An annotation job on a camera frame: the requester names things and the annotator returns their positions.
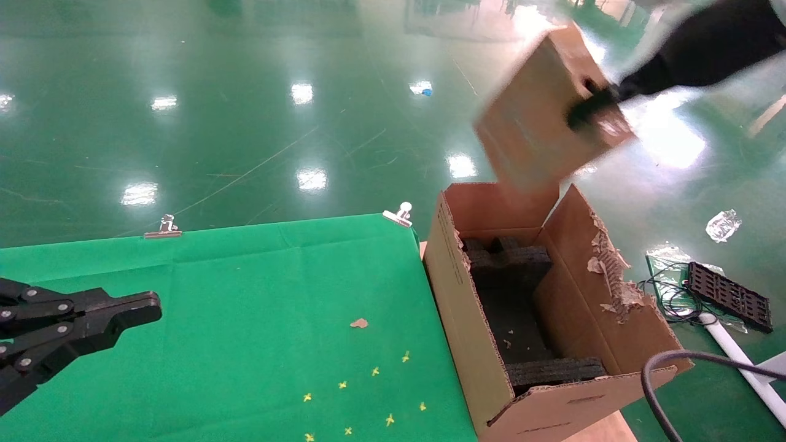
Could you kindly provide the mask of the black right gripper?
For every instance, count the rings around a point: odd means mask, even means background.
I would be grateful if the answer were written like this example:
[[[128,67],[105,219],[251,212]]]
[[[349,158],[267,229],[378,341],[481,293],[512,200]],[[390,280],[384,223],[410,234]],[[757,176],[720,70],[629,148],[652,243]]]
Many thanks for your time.
[[[652,57],[618,85],[583,83],[589,93],[566,114],[577,130],[603,109],[672,87],[709,87],[784,52],[783,1],[716,1],[679,23]]]

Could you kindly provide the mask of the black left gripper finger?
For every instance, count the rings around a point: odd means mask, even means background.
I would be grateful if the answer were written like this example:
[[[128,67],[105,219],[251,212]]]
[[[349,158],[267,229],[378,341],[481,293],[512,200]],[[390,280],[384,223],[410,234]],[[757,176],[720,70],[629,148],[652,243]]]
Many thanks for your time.
[[[160,319],[160,310],[93,311],[15,336],[3,330],[2,414],[79,357],[112,349],[123,331]]]
[[[1,280],[2,338],[42,330],[49,325],[75,324],[88,335],[123,331],[162,318],[160,297],[152,291],[111,297],[102,288],[58,293],[9,279]]]

